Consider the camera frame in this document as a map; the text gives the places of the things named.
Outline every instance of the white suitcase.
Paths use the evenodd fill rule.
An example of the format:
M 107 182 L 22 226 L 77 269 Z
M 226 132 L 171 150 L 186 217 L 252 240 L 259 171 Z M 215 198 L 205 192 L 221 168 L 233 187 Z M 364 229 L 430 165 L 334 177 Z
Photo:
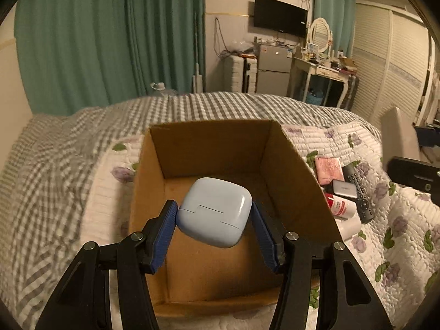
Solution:
M 226 92 L 254 93 L 257 82 L 257 60 L 229 56 L 224 61 L 224 89 Z

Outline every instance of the teal curtain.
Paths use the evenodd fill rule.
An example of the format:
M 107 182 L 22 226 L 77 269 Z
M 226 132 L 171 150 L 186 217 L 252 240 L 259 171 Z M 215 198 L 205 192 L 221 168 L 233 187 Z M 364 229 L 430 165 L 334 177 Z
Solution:
M 325 18 L 333 31 L 335 51 L 343 50 L 350 57 L 353 44 L 356 0 L 314 0 L 313 17 Z
M 18 62 L 33 113 L 71 115 L 204 71 L 204 0 L 19 0 Z M 195 25 L 198 51 L 195 50 Z
M 196 54 L 204 70 L 203 12 L 204 0 L 127 0 L 138 89 L 152 91 L 151 82 L 164 82 L 180 93 L 191 92 Z

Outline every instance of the pink wallet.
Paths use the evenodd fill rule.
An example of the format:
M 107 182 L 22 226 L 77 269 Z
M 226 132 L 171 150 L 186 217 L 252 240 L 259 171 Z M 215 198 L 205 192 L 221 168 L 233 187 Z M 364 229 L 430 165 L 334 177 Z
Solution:
M 315 157 L 316 176 L 321 186 L 328 185 L 333 180 L 344 181 L 339 159 L 333 157 Z

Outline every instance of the white wardrobe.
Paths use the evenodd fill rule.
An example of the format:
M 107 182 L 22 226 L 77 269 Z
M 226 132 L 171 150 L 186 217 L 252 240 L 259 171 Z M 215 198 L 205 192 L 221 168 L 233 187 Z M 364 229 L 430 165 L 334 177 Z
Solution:
M 435 61 L 430 39 L 418 16 L 388 5 L 357 3 L 351 58 L 358 65 L 359 87 L 351 111 L 380 128 L 380 117 L 397 106 L 420 125 Z M 419 113 L 424 91 L 426 103 Z

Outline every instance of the floral quilt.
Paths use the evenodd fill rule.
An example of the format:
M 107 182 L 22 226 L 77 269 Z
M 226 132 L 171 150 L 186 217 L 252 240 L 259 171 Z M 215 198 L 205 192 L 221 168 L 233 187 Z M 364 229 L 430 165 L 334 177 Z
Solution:
M 396 329 L 423 301 L 440 266 L 440 212 L 430 195 L 393 183 L 382 169 L 381 144 L 360 123 L 316 128 L 284 125 L 285 134 L 314 173 L 316 156 L 338 157 L 353 164 L 370 197 L 375 218 L 345 241 L 365 271 Z M 119 241 L 127 235 L 142 136 L 115 142 L 100 161 L 87 203 L 81 242 Z M 100 234 L 103 239 L 96 239 Z M 120 329 L 114 289 L 112 318 Z M 310 293 L 307 329 L 316 327 L 320 290 Z M 268 329 L 274 305 L 248 312 L 202 319 L 158 319 L 162 330 Z
M 440 267 L 440 211 L 430 194 L 393 183 L 382 169 L 381 144 L 357 122 L 328 129 L 286 125 L 284 131 L 314 172 L 316 156 L 353 164 L 375 218 L 346 245 L 400 329 L 423 301 Z M 318 307 L 319 289 L 310 306 Z

